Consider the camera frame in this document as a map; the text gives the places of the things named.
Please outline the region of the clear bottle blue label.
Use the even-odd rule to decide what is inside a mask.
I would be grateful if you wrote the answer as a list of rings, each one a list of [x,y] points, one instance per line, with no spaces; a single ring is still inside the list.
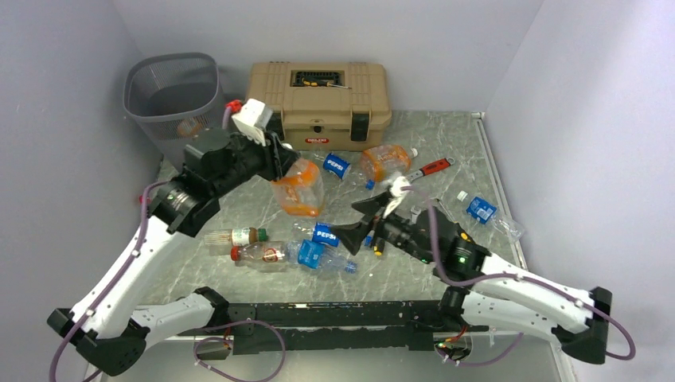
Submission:
[[[349,255],[337,248],[310,240],[292,240],[286,242],[289,260],[293,264],[312,270],[357,273],[358,265]]]

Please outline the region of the small orange juice bottle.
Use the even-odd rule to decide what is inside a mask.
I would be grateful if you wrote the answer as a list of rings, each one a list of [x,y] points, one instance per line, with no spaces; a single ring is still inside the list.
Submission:
[[[176,132],[181,138],[190,138],[196,136],[204,129],[205,125],[198,117],[183,119],[176,127]]]

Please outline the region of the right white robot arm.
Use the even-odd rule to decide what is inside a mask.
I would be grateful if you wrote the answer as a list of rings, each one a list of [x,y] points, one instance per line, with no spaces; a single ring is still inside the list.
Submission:
[[[433,265],[432,274],[447,285],[438,307],[443,327],[501,327],[550,341],[578,361],[605,362],[610,291],[578,290],[521,269],[476,243],[435,206],[423,210],[417,220],[386,214],[391,199],[384,192],[353,203],[362,218],[330,231],[352,255],[371,234]]]

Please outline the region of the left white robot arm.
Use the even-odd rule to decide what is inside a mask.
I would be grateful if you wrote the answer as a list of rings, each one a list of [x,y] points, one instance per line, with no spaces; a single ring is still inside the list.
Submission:
[[[76,305],[57,308],[48,325],[97,373],[118,376],[153,345],[191,329],[222,332],[231,322],[228,301],[209,287],[150,310],[139,303],[154,273],[180,241],[195,237],[220,211],[220,199],[253,177],[278,181],[301,155],[273,132],[216,128],[184,149],[180,172],[146,187],[141,222],[105,276]]]

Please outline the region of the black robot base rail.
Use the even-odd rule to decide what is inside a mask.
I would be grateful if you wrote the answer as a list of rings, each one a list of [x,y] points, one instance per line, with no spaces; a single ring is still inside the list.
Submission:
[[[186,334],[232,342],[236,355],[334,349],[431,351],[470,327],[439,300],[230,303]]]

